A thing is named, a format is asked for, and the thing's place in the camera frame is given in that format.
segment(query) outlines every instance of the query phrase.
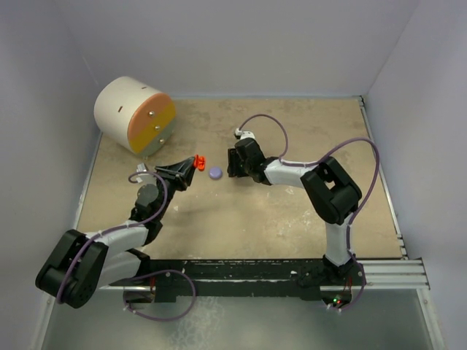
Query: purple bottle cap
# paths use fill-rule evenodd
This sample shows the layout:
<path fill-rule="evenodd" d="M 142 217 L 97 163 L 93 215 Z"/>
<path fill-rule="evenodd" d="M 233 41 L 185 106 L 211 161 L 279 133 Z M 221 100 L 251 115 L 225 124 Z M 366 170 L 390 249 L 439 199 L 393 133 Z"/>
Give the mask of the purple bottle cap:
<path fill-rule="evenodd" d="M 218 180 L 222 177 L 222 169 L 218 166 L 213 166 L 209 170 L 209 177 L 213 180 Z"/>

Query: gray wall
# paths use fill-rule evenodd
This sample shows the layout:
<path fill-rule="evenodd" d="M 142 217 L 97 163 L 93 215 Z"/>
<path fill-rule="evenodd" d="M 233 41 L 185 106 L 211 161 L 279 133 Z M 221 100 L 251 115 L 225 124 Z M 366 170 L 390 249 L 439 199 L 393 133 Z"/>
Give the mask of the gray wall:
<path fill-rule="evenodd" d="M 28 349 L 40 267 L 69 228 L 90 156 L 96 84 L 57 6 L 0 1 L 0 339 Z"/>
<path fill-rule="evenodd" d="M 176 96 L 367 93 L 418 0 L 57 0 L 105 85 Z"/>
<path fill-rule="evenodd" d="M 451 349 L 467 344 L 467 2 L 424 0 L 368 96 L 410 257 Z"/>

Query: orange end cap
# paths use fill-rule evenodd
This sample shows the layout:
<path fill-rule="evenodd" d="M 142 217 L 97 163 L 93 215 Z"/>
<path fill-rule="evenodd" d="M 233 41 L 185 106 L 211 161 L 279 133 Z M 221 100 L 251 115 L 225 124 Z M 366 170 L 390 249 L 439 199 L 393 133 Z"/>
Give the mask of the orange end cap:
<path fill-rule="evenodd" d="M 201 156 L 198 159 L 198 170 L 203 171 L 204 167 L 206 166 L 206 158 Z"/>

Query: purple cable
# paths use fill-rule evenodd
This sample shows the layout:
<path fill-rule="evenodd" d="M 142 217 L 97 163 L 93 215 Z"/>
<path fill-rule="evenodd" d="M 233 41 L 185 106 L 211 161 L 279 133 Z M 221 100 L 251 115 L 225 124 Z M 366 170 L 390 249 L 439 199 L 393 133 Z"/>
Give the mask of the purple cable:
<path fill-rule="evenodd" d="M 136 314 L 140 317 L 144 317 L 145 319 L 150 319 L 151 321 L 159 321 L 159 322 L 170 322 L 170 321 L 176 321 L 178 319 L 181 319 L 183 316 L 185 316 L 186 314 L 188 314 L 188 312 L 190 312 L 191 308 L 193 307 L 193 305 L 195 305 L 195 300 L 196 300 L 196 288 L 195 288 L 195 284 L 193 283 L 193 281 L 190 279 L 190 277 L 188 277 L 187 275 L 185 275 L 183 272 L 180 272 L 180 271 L 177 271 L 177 270 L 162 270 L 162 271 L 157 271 L 157 272 L 152 272 L 152 273 L 149 273 L 147 275 L 143 275 L 143 276 L 137 276 L 137 277 L 133 277 L 131 279 L 128 279 L 128 281 L 138 281 L 140 279 L 148 279 L 150 277 L 154 277 L 154 276 L 157 276 L 157 275 L 161 275 L 161 274 L 165 274 L 165 273 L 176 273 L 177 275 L 181 275 L 182 277 L 184 277 L 188 283 L 190 284 L 190 287 L 191 287 L 191 291 L 193 292 L 192 295 L 191 295 L 191 302 L 190 302 L 190 305 L 187 307 L 187 309 L 185 311 L 183 311 L 180 315 L 176 315 L 176 316 L 173 316 L 173 317 L 167 317 L 167 318 L 162 318 L 162 317 L 156 317 L 156 316 L 149 316 L 149 315 L 146 315 L 146 314 L 143 314 L 142 312 L 139 312 L 139 311 L 136 311 L 134 310 L 131 305 L 129 303 L 126 302 L 126 299 L 125 299 L 125 293 L 123 293 L 123 305 L 125 305 L 125 307 L 127 308 L 127 310 L 129 310 L 130 312 L 132 312 L 133 314 Z"/>
<path fill-rule="evenodd" d="M 269 114 L 262 114 L 262 113 L 260 113 L 260 114 L 255 114 L 255 115 L 252 115 L 251 117 L 248 117 L 248 118 L 239 126 L 239 130 L 241 130 L 241 129 L 245 126 L 245 124 L 247 124 L 251 119 L 255 119 L 256 117 L 265 117 L 265 118 L 268 118 L 268 119 L 270 119 L 270 120 L 273 120 L 273 121 L 276 122 L 276 124 L 278 124 L 278 126 L 281 128 L 282 133 L 284 134 L 284 137 L 285 137 L 285 149 L 284 149 L 284 152 L 282 152 L 282 153 L 279 155 L 279 159 L 281 159 L 282 157 L 285 156 L 285 153 L 287 153 L 287 151 L 288 151 L 288 149 L 289 149 L 289 137 L 288 137 L 288 135 L 287 135 L 287 131 L 285 131 L 284 126 L 282 125 L 282 123 L 281 123 L 278 119 L 272 117 L 272 116 L 269 115 Z"/>
<path fill-rule="evenodd" d="M 287 136 L 287 131 L 285 130 L 284 128 L 284 125 L 276 118 L 272 117 L 271 115 L 267 115 L 267 114 L 255 114 L 255 115 L 252 115 L 251 117 L 247 118 L 240 126 L 239 126 L 239 130 L 241 130 L 245 124 L 247 124 L 251 119 L 253 118 L 256 118 L 256 117 L 267 117 L 271 120 L 273 120 L 274 122 L 276 122 L 276 124 L 278 124 L 278 126 L 281 128 L 282 132 L 284 133 L 284 137 L 285 137 L 285 149 L 284 149 L 284 152 L 282 152 L 282 154 L 279 156 L 279 161 L 281 162 L 281 164 L 285 165 L 285 166 L 295 166 L 295 167 L 310 167 L 310 166 L 315 166 L 321 162 L 323 162 L 324 160 L 326 160 L 327 158 L 329 158 L 335 151 L 337 151 L 338 149 L 341 149 L 342 147 L 344 146 L 347 146 L 348 144 L 351 144 L 353 142 L 357 142 L 357 141 L 364 141 L 364 142 L 368 142 L 371 147 L 373 148 L 373 151 L 374 151 L 374 158 L 375 158 L 375 167 L 374 167 L 374 174 L 373 174 L 373 179 L 371 180 L 371 184 L 370 184 L 370 187 L 368 188 L 368 192 L 366 193 L 365 197 L 363 198 L 362 200 L 362 203 L 358 206 L 357 210 L 353 213 L 353 215 L 350 217 L 350 220 L 349 220 L 349 224 L 347 225 L 347 229 L 346 229 L 346 241 L 347 241 L 347 251 L 349 252 L 349 255 L 352 259 L 352 261 L 357 264 L 358 268 L 360 269 L 360 272 L 362 273 L 362 286 L 360 288 L 360 291 L 358 292 L 357 296 L 355 297 L 355 299 L 347 304 L 346 306 L 343 306 L 340 308 L 340 310 L 344 310 L 344 309 L 348 309 L 349 307 L 351 307 L 352 305 L 354 305 L 361 297 L 361 295 L 363 294 L 363 289 L 365 288 L 366 286 L 366 275 L 365 275 L 365 270 L 363 269 L 363 266 L 362 264 L 360 264 L 357 259 L 355 258 L 354 254 L 350 251 L 350 228 L 352 227 L 352 223 L 355 221 L 355 218 L 357 217 L 358 213 L 360 213 L 360 211 L 362 210 L 363 206 L 365 206 L 366 202 L 368 201 L 371 193 L 373 192 L 373 189 L 374 189 L 374 186 L 375 184 L 377 183 L 377 178 L 378 178 L 378 171 L 379 171 L 379 151 L 378 151 L 378 148 L 376 146 L 376 144 L 370 140 L 370 139 L 367 139 L 365 137 L 355 137 L 353 139 L 349 139 L 349 140 L 346 140 L 340 144 L 338 144 L 337 146 L 335 146 L 333 149 L 331 149 L 329 152 L 327 152 L 325 155 L 323 155 L 319 160 L 317 160 L 316 162 L 311 162 L 311 163 L 305 163 L 305 164 L 300 164 L 300 163 L 289 163 L 289 162 L 286 162 L 284 160 L 282 160 L 282 157 L 284 157 L 284 155 L 287 153 L 288 151 L 288 148 L 289 148 L 289 138 Z"/>
<path fill-rule="evenodd" d="M 70 266 L 68 267 L 68 270 L 65 273 L 65 276 L 64 276 L 64 278 L 63 278 L 63 280 L 62 280 L 62 282 L 60 284 L 60 287 L 58 288 L 57 297 L 56 297 L 57 304 L 62 304 L 63 303 L 63 301 L 62 301 L 63 291 L 65 290 L 66 283 L 69 280 L 74 267 L 78 263 L 78 260 L 81 258 L 81 256 L 86 252 L 88 247 L 96 239 L 98 239 L 99 237 L 102 237 L 102 236 L 106 236 L 109 233 L 115 232 L 117 230 L 122 230 L 124 228 L 134 228 L 136 226 L 144 225 L 145 223 L 151 221 L 152 219 L 155 219 L 162 212 L 163 208 L 166 206 L 168 190 L 167 190 L 167 185 L 164 182 L 164 180 L 155 172 L 152 172 L 152 171 L 137 171 L 136 173 L 133 173 L 132 175 L 130 175 L 128 177 L 129 182 L 131 182 L 133 184 L 137 183 L 136 181 L 132 180 L 131 178 L 133 176 L 140 175 L 140 174 L 151 174 L 151 175 L 155 176 L 161 182 L 162 187 L 163 187 L 163 201 L 162 201 L 161 207 L 156 211 L 156 213 L 154 215 L 147 218 L 146 220 L 143 220 L 141 222 L 135 222 L 134 224 L 130 224 L 128 226 L 127 225 L 120 225 L 120 226 L 116 226 L 116 227 L 107 228 L 106 230 L 102 231 L 101 233 L 97 233 L 94 236 L 92 236 L 91 238 L 89 238 L 86 241 L 86 243 L 81 247 L 81 249 L 78 251 L 76 256 L 73 258 L 72 263 L 70 264 Z"/>

